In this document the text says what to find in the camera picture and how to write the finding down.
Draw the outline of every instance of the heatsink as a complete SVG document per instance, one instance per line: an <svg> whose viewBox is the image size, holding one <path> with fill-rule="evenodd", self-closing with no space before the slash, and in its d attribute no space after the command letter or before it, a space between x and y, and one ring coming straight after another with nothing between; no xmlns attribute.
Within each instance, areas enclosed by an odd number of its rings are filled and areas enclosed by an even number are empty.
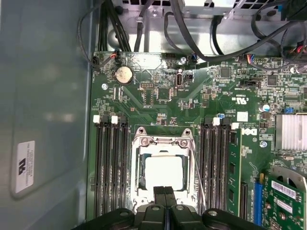
<svg viewBox="0 0 307 230"><path fill-rule="evenodd" d="M307 150L307 115L276 115L275 147Z"/></svg>

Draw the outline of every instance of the gray cable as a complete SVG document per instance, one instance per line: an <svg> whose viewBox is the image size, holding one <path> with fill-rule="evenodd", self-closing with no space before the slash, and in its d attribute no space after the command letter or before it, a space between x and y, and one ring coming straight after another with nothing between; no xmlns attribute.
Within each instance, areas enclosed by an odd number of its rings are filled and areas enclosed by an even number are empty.
<svg viewBox="0 0 307 230"><path fill-rule="evenodd" d="M143 6L139 17L144 18L145 13L147 11L147 9L153 4L154 0L147 0L147 2L145 3L145 5ZM138 23L137 26L137 31L136 31L136 41L135 41L135 45L134 45L134 52L139 52L140 50L140 46L141 46L141 39L142 39L142 34L143 34L143 23Z"/></svg>
<svg viewBox="0 0 307 230"><path fill-rule="evenodd" d="M174 14L172 12L167 12L165 15L164 15L164 36L167 40L167 42L169 43L169 45L171 47L173 47L175 50L177 50L179 53L182 53L184 54L184 51L182 49L180 49L173 41L172 39L170 38L170 36L168 35L168 32L167 32L167 28L168 28L168 17L169 15L173 15Z"/></svg>
<svg viewBox="0 0 307 230"><path fill-rule="evenodd" d="M80 46L80 50L84 56L84 58L86 59L86 61L94 68L101 68L103 66L105 66L110 60L111 60L111 57L108 57L106 60L103 61L103 63L101 63L100 65L96 65L94 64L88 57L86 51L85 51L85 48L84 48L84 45L83 45L83 40L82 40L82 35L81 35L81 30L82 30L82 22L83 20L85 19L85 17L87 15L89 15L90 13L92 13L94 10L97 10L101 5L102 3L104 3L105 0L102 0L100 1L99 3L97 3L94 7L90 8L78 21L78 28L77 28L77 40L78 40L78 43L79 43L79 46Z"/></svg>

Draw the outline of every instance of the cable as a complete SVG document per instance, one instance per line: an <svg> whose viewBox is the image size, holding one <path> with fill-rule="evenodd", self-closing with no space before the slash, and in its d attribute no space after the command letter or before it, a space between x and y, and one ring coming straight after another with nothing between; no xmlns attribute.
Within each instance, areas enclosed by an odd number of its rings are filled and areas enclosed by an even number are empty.
<svg viewBox="0 0 307 230"><path fill-rule="evenodd" d="M277 0L277 1L274 1L274 2L267 3L267 4L263 5L263 6L253 15L250 25L251 25L251 29L252 29L254 35L255 35L257 38L259 38L259 39L264 39L264 38L266 37L266 35L265 35L263 32L261 32L261 31L258 29L257 25L256 25L256 18L257 18L257 16L258 16L258 15L260 14L260 12L263 11L264 9L267 9L267 8L273 7L273 6L279 6L279 5L283 4L283 3L285 3L284 0ZM277 50L278 50L278 52L281 51L280 44L279 44L277 41L275 41L274 39L270 39L270 40L268 41L268 43L270 43L271 45L273 45L274 47L276 47Z"/></svg>
<svg viewBox="0 0 307 230"><path fill-rule="evenodd" d="M123 51L131 52L131 48L130 48L130 45L129 45L129 40L128 40L127 34L124 30L124 27L123 27L120 19L118 18L118 14L116 13L116 10L114 8L112 0L106 0L106 4L107 4L108 9L109 9L109 12L108 12L109 17L110 17L110 20L113 24L114 31L116 33L116 37L118 39L118 42L119 42L119 44L122 43L123 47L121 47L121 49Z"/></svg>
<svg viewBox="0 0 307 230"><path fill-rule="evenodd" d="M225 60L228 60L230 58L237 57L237 56L240 56L242 54L248 53L248 52L258 48L259 46L263 45L264 43L266 43L267 41L269 41L270 39L275 37L277 34L281 33L282 31L286 30L287 28L291 27L292 25L297 24L297 22L289 22L286 25L277 29L276 31L272 32L270 35L266 36L264 39L258 41L257 43L255 43L255 44L253 44L249 47L246 47L242 50L239 50L237 52L222 55L222 56L215 56L215 57L208 57L207 56L206 57L206 56L204 56L204 54L202 54L202 52L199 50L199 48L197 47L197 45L193 41L193 38L192 38L191 34L189 33L186 24L184 23L178 1L177 0L170 0L170 2L171 2L171 7L172 7L172 11L174 13L175 20L176 20L176 22L179 26L181 34L183 35L185 41L187 42L188 46L195 52L195 54L197 56L199 56L202 60L207 61L207 62L221 62L221 61L225 61Z"/></svg>
<svg viewBox="0 0 307 230"><path fill-rule="evenodd" d="M219 44L217 43L216 30L217 30L217 26L221 23L222 19L223 19L223 16L216 15L216 16L213 17L212 22L211 22L212 42L213 42L213 46L214 46L216 52L219 55L224 55L224 53L221 51Z"/></svg>
<svg viewBox="0 0 307 230"><path fill-rule="evenodd" d="M106 8L106 3L103 3L100 7L100 15L99 15L99 33L98 33L99 51L107 51L107 29L108 29L107 8Z"/></svg>
<svg viewBox="0 0 307 230"><path fill-rule="evenodd" d="M147 11L147 9L153 4L154 0L147 0L147 2L145 3L145 5L143 6L139 17L144 18L145 13ZM136 41L135 41L135 45L134 45L134 52L139 52L140 50L140 45L141 45L141 39L142 39L142 34L143 34L143 22L138 23L137 26L137 31L136 31Z"/></svg>
<svg viewBox="0 0 307 230"><path fill-rule="evenodd" d="M255 67L255 68L258 68L260 70L264 70L264 71L276 71L276 70L281 70L281 69L285 69L287 67L289 67L291 65L291 63L287 63L287 64L284 64L282 66L279 66L279 67L276 67L276 68L266 68L266 67L263 67L263 66L259 66L259 65L256 65L253 63L254 61L254 57L255 55L254 54L247 54L247 59L248 59L248 64L250 64L251 66Z"/></svg>
<svg viewBox="0 0 307 230"><path fill-rule="evenodd" d="M108 57L106 60L104 60L100 65L96 65L94 64L88 57L84 45L83 45L83 39L82 39L82 22L83 20L86 18L87 15L89 15L90 13L92 13L93 11L97 10L103 3L105 0L100 1L99 3L97 3L94 7L90 8L83 16L80 17L79 21L78 21L78 28L77 28L77 41L79 43L80 46L80 50L84 56L84 58L86 59L86 61L94 68L101 68L103 66L105 66L110 60L111 60L111 56Z"/></svg>
<svg viewBox="0 0 307 230"><path fill-rule="evenodd" d="M305 47L306 43L307 43L307 31L306 31L305 23L300 22L300 24L301 24L301 27L302 27L302 30L303 30L303 36L304 36L303 47ZM287 61L287 62L289 62L291 64L306 64L306 62L303 61L303 60L294 61L296 58L299 58L299 57L302 56L304 49L301 49L300 52L293 59L287 58L286 55L284 54L284 42L286 40L288 32L289 32L288 29L285 30L285 32L283 33L283 36L282 36L282 40L281 40L281 55L282 55L282 58L285 61Z"/></svg>
<svg viewBox="0 0 307 230"><path fill-rule="evenodd" d="M167 42L170 44L171 47L173 47L175 50L177 50L179 53L184 54L184 51L182 49L180 49L177 45L175 45L175 43L172 41L172 39L170 38L170 36L168 35L167 32L167 28L168 28L168 17L169 15L174 16L174 14L172 12L167 12L164 15L164 36L167 40Z"/></svg>

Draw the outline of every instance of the capacitor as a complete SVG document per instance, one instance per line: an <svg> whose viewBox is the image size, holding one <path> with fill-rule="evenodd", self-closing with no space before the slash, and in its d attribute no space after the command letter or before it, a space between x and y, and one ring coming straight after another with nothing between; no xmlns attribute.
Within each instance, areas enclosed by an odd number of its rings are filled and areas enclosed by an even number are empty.
<svg viewBox="0 0 307 230"><path fill-rule="evenodd" d="M116 70L114 76L119 84L129 85L133 79L133 72L128 66L121 66Z"/></svg>
<svg viewBox="0 0 307 230"><path fill-rule="evenodd" d="M259 111L260 112L269 112L270 111L270 106L268 104L261 104L259 106Z"/></svg>
<svg viewBox="0 0 307 230"><path fill-rule="evenodd" d="M225 118L225 114L221 114L221 113L218 113L216 116L219 117L220 119Z"/></svg>

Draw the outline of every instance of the integrated circuit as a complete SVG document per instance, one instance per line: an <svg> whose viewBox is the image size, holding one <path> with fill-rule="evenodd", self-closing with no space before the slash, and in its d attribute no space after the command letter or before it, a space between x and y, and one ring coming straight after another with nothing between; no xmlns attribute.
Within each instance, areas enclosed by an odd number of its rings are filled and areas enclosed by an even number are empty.
<svg viewBox="0 0 307 230"><path fill-rule="evenodd" d="M230 68L221 68L220 76L221 76L221 78L230 78L231 77L231 69Z"/></svg>
<svg viewBox="0 0 307 230"><path fill-rule="evenodd" d="M268 86L276 86L277 85L277 76L269 75L268 76Z"/></svg>

